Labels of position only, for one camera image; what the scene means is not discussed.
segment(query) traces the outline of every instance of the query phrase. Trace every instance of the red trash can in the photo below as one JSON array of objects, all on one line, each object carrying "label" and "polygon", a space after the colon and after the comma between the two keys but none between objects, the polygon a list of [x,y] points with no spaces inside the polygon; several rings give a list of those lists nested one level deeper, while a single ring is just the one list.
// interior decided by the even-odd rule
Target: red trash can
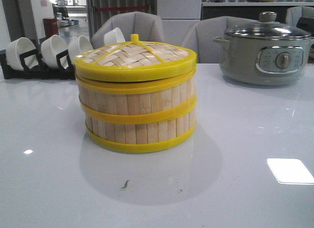
[{"label": "red trash can", "polygon": [[43,22],[46,38],[50,38],[55,34],[59,35],[57,18],[44,18]]}]

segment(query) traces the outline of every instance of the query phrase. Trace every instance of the bamboo steamer lid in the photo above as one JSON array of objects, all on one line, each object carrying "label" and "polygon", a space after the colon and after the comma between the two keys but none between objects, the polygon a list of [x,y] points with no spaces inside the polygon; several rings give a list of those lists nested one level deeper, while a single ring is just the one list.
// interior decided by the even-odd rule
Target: bamboo steamer lid
[{"label": "bamboo steamer lid", "polygon": [[107,82],[139,82],[175,77],[196,66],[190,49],[160,42],[131,41],[83,53],[74,59],[78,76]]}]

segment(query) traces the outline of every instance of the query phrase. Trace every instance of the plate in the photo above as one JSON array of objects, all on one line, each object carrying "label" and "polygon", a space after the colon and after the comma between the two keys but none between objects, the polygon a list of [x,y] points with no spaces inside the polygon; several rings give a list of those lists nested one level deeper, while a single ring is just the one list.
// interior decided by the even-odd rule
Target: plate
[{"label": "plate", "polygon": [[278,1],[278,0],[256,0],[256,1],[260,1],[260,2],[272,2],[272,1]]}]

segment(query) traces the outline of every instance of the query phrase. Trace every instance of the floor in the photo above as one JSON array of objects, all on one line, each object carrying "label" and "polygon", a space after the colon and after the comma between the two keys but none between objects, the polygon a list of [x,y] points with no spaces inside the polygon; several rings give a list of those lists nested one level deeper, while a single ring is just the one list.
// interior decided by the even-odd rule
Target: floor
[{"label": "floor", "polygon": [[88,21],[86,17],[71,17],[71,20],[78,20],[78,25],[70,27],[60,27],[59,36],[69,44],[71,41],[77,39],[80,36],[85,36],[89,39]]}]

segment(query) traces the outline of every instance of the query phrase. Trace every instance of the glass lid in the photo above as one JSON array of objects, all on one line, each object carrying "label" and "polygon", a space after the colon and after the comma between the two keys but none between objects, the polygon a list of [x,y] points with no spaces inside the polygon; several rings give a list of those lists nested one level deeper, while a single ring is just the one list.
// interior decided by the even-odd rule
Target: glass lid
[{"label": "glass lid", "polygon": [[265,11],[260,13],[260,21],[237,25],[225,31],[226,35],[271,40],[309,39],[311,33],[300,28],[276,22],[277,13]]}]

